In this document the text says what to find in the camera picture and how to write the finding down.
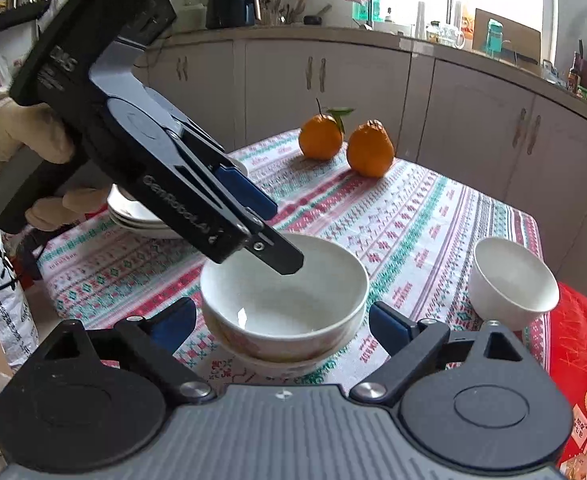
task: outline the black circular cover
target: black circular cover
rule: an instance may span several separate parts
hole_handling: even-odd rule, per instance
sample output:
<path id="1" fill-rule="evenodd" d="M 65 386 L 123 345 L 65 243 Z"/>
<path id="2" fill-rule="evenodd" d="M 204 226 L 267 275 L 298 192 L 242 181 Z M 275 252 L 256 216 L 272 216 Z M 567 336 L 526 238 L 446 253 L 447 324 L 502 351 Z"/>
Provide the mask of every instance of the black circular cover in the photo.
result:
<path id="1" fill-rule="evenodd" d="M 535 363 L 482 359 L 424 377 L 400 403 L 400 420 L 428 451 L 486 472 L 558 458 L 571 412 Z"/>
<path id="2" fill-rule="evenodd" d="M 160 390 L 126 370 L 78 360 L 42 362 L 0 393 L 0 448 L 8 462 L 79 473 L 145 446 L 165 416 Z"/>

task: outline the tablecloth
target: tablecloth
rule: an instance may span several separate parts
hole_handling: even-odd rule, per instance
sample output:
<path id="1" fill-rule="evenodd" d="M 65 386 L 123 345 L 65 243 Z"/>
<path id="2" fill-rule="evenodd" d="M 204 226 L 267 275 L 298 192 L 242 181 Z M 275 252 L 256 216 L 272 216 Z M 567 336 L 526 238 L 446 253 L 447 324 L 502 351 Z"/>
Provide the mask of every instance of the tablecloth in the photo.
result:
<path id="1" fill-rule="evenodd" d="M 453 330 L 476 330 L 481 320 L 467 294 L 474 243 L 498 236 L 541 256 L 538 229 L 527 214 L 404 160 L 395 160 L 380 180 L 351 171 L 345 148 L 328 162 L 307 160 L 297 136 L 295 130 L 271 137 L 234 157 L 278 202 L 273 226 L 334 240 L 360 258 L 371 279 L 368 305 L 382 300 L 411 319 L 432 317 Z M 203 256 L 186 242 L 139 237 L 106 213 L 50 242 L 39 261 L 59 316 L 80 319 L 86 328 L 106 328 L 134 314 L 150 317 L 181 296 L 200 305 L 202 265 Z M 547 334 L 548 317 L 523 333 L 542 365 Z M 200 313 L 175 356 L 217 388 L 273 382 L 220 348 Z M 386 359 L 365 319 L 322 368 L 290 381 L 348 390 Z"/>

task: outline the gray ribbed panel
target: gray ribbed panel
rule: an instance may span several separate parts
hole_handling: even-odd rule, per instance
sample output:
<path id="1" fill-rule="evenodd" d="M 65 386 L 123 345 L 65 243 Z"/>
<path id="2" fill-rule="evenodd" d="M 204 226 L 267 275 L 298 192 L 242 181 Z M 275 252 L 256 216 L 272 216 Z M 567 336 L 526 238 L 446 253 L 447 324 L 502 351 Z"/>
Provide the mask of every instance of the gray ribbed panel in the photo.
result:
<path id="1" fill-rule="evenodd" d="M 135 457 L 85 475 L 10 466 L 1 480 L 462 480 L 420 455 L 380 408 L 352 404 L 338 386 L 231 385 L 206 406 L 182 407 Z M 522 480 L 562 480 L 551 468 Z"/>

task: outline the blue gripper pad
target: blue gripper pad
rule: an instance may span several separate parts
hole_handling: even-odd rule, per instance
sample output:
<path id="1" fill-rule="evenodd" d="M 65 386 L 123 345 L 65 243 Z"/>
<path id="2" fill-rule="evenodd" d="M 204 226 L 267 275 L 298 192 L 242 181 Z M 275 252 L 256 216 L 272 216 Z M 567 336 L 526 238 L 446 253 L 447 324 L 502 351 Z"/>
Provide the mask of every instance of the blue gripper pad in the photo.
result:
<path id="1" fill-rule="evenodd" d="M 401 314 L 394 312 L 392 315 L 391 310 L 384 303 L 374 303 L 369 309 L 369 329 L 387 354 L 393 357 L 417 335 L 417 325 Z"/>
<path id="2" fill-rule="evenodd" d="M 178 350 L 196 328 L 196 304 L 180 298 L 149 320 L 149 336 L 172 354 Z"/>
<path id="3" fill-rule="evenodd" d="M 250 208 L 263 220 L 270 220 L 278 213 L 278 204 L 240 173 L 238 168 L 221 166 L 214 172 L 214 176 L 238 202 Z"/>

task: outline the beige glove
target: beige glove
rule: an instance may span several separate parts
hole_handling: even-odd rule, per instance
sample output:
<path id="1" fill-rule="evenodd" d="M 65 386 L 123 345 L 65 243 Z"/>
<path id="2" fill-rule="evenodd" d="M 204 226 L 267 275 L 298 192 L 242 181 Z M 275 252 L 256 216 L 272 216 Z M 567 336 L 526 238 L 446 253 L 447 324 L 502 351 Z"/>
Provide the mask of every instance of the beige glove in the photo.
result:
<path id="1" fill-rule="evenodd" d="M 22 107 L 9 98 L 4 99 L 0 102 L 0 173 L 24 144 L 55 164 L 64 164 L 74 156 L 75 147 L 64 124 L 48 105 Z M 41 231 L 55 231 L 62 225 L 84 219 L 86 213 L 98 211 L 108 195 L 109 188 L 76 189 L 62 198 L 41 198 L 25 217 Z"/>

